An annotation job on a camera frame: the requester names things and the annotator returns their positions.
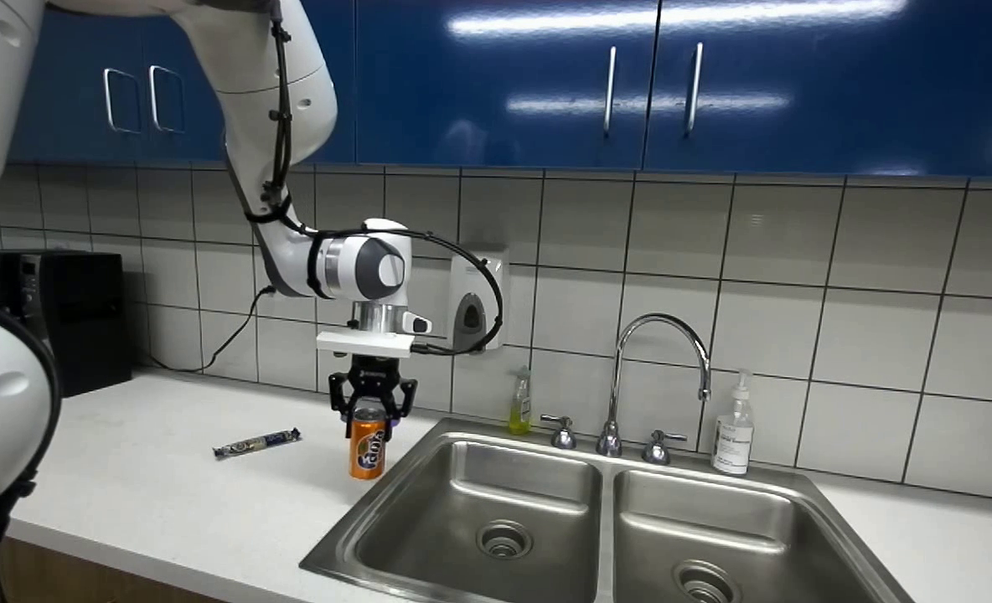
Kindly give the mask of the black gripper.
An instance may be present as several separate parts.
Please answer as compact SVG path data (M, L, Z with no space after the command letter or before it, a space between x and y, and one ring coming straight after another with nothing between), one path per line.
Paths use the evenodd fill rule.
M329 399L346 429L351 424L355 400L364 395L380 399L396 424L414 412L417 389L419 383L406 379L396 358L355 354L346 370L329 375Z

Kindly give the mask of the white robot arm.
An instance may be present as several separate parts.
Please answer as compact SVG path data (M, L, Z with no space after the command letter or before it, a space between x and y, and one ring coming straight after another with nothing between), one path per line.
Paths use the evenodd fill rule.
M301 0L0 0L0 175L50 5L97 16L167 16L189 37L225 123L225 157L266 271L282 294L343 299L374 319L323 342L355 358L414 352L406 310L410 244L373 216L355 231L300 222L288 167L336 130L339 97ZM11 510L34 489L62 417L50 349L0 307L0 538Z

